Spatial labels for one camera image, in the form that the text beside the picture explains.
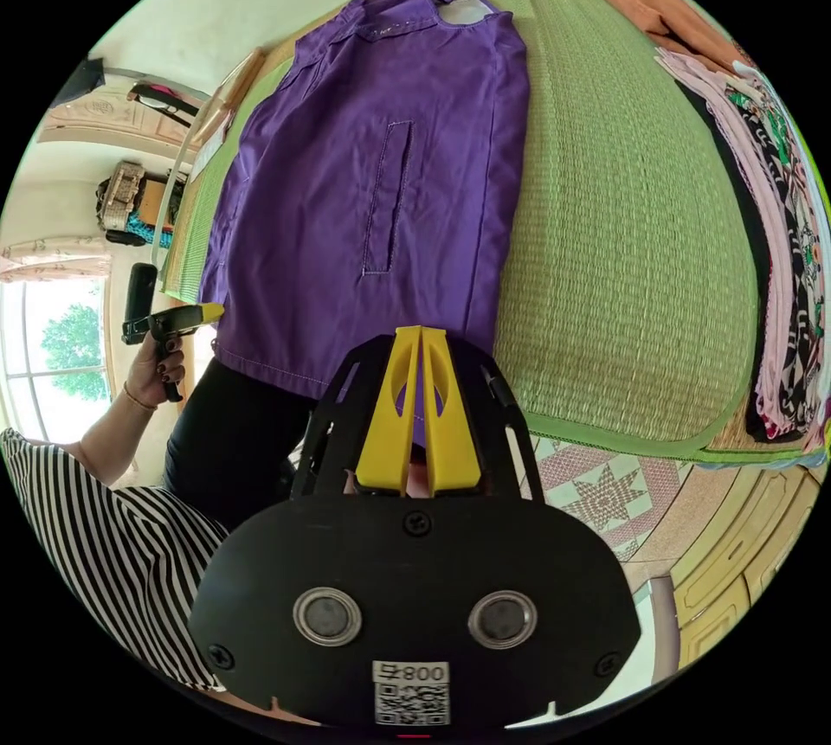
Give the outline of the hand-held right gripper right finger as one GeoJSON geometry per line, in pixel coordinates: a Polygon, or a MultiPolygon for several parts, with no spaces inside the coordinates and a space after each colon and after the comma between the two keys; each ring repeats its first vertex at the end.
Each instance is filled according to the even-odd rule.
{"type": "Polygon", "coordinates": [[[422,328],[424,431],[432,496],[477,491],[481,470],[446,332],[422,328]]]}

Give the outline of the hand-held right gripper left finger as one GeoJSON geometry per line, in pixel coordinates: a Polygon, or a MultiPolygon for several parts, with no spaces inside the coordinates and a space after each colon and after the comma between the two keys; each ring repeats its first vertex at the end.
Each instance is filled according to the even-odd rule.
{"type": "Polygon", "coordinates": [[[396,330],[355,471],[361,491],[405,491],[413,443],[421,328],[396,330]]]}

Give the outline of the person's left hand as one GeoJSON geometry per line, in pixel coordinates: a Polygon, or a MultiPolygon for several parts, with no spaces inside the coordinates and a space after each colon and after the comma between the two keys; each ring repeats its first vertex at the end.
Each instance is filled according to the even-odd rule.
{"type": "Polygon", "coordinates": [[[167,401],[179,401],[177,385],[184,375],[182,340],[172,337],[159,343],[148,333],[128,371],[124,391],[142,408],[155,410],[167,401]]]}

